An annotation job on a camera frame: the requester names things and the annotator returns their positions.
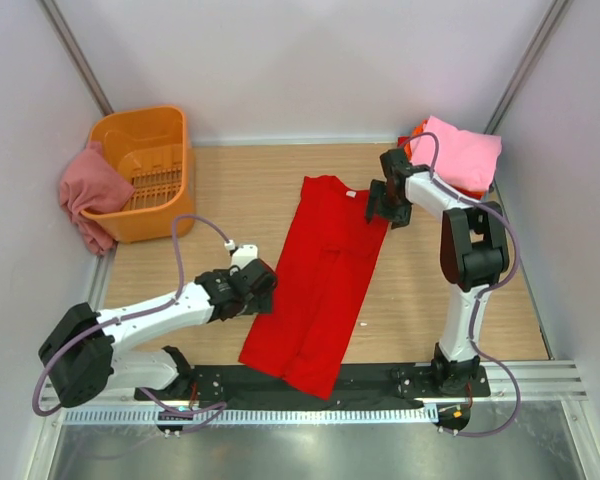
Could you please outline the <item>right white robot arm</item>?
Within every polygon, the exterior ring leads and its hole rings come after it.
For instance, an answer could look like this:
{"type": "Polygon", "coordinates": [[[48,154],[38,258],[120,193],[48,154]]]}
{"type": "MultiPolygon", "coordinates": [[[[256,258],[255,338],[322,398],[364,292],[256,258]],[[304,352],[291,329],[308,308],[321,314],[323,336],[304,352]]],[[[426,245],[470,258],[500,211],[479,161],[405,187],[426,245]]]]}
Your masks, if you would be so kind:
{"type": "Polygon", "coordinates": [[[404,150],[380,155],[382,180],[370,184],[365,219],[409,225],[417,205],[440,221],[439,262],[450,286],[443,334],[434,347],[431,377],[444,395],[460,396],[479,374],[476,350],[491,289],[509,269],[509,249],[500,205],[469,198],[427,166],[414,166],[404,150]]]}

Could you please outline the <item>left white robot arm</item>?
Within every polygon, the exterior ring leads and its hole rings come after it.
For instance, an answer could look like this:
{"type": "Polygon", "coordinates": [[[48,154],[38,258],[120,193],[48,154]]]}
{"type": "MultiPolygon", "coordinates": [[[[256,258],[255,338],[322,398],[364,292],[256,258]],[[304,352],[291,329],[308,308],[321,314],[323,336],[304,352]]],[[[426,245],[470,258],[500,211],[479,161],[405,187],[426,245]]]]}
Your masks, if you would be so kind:
{"type": "Polygon", "coordinates": [[[185,327],[268,313],[277,283],[274,271],[252,258],[134,305],[96,312],[76,304],[39,348],[44,370],[34,393],[49,382],[60,406],[74,408],[107,389],[164,390],[178,377],[179,362],[167,351],[151,355],[136,346],[185,327]]]}

